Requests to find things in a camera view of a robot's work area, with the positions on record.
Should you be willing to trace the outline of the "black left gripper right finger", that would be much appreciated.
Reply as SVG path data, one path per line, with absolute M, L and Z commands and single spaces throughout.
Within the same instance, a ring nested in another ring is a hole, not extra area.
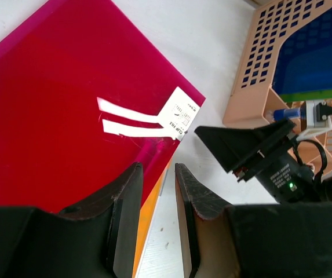
M 175 165 L 184 277 L 332 277 L 332 203 L 234 206 Z

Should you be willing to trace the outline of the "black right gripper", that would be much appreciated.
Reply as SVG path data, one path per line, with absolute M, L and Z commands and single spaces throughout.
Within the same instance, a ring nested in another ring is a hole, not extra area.
M 195 134 L 238 181 L 256 178 L 278 203 L 312 202 L 313 173 L 288 153 L 297 143 L 294 127 L 281 120 L 255 129 L 199 126 Z

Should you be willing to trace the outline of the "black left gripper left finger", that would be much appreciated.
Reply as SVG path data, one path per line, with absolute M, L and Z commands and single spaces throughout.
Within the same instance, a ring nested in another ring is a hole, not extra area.
M 0 277 L 131 277 L 143 167 L 59 213 L 0 207 Z

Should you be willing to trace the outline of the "orange book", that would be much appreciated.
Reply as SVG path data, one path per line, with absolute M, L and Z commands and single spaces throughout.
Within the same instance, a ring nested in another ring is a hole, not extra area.
M 137 231 L 137 243 L 136 243 L 136 252 L 134 257 L 133 273 L 132 277 L 137 277 L 141 260 L 143 258 L 144 250 L 146 248 L 147 239 L 150 233 L 152 220 L 154 217 L 154 211 L 160 196 L 161 189 L 167 175 L 167 172 L 170 168 L 171 162 L 169 162 L 164 169 L 163 173 L 160 175 L 158 181 L 154 185 L 152 191 L 148 195 L 146 201 L 144 202 L 140 210 L 140 218 L 138 223 Z

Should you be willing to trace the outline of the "green clip file folder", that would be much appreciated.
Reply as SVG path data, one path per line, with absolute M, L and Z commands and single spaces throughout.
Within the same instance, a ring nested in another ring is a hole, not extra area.
M 332 89 L 317 90 L 311 92 L 299 92 L 291 94 L 280 94 L 279 97 L 286 103 L 306 100 L 320 100 L 332 98 Z

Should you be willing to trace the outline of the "blue clip file folder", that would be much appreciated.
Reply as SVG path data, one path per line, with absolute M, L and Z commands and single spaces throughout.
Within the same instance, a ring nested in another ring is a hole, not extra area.
M 332 1 L 272 1 L 254 12 L 237 87 L 332 89 Z

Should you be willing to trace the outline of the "magenta clip file folder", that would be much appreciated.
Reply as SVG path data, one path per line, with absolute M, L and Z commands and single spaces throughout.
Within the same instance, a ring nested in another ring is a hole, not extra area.
M 56 213 L 134 162 L 146 199 L 204 100 L 112 1 L 48 1 L 0 42 L 0 206 Z

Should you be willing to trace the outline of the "small blue-capped glue bottle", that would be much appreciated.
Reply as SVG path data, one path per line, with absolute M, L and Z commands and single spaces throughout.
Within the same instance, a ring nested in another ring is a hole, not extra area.
M 277 109 L 274 111 L 267 111 L 265 118 L 268 121 L 280 121 L 282 119 L 295 119 L 302 117 L 301 108 Z

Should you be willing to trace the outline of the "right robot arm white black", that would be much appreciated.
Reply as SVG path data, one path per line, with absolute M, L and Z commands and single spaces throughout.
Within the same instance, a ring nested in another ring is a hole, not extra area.
M 196 135 L 227 172 L 238 181 L 256 178 L 278 203 L 332 202 L 332 177 L 323 180 L 328 165 L 324 148 L 309 140 L 320 154 L 314 173 L 301 159 L 302 142 L 289 119 L 255 129 L 199 126 Z

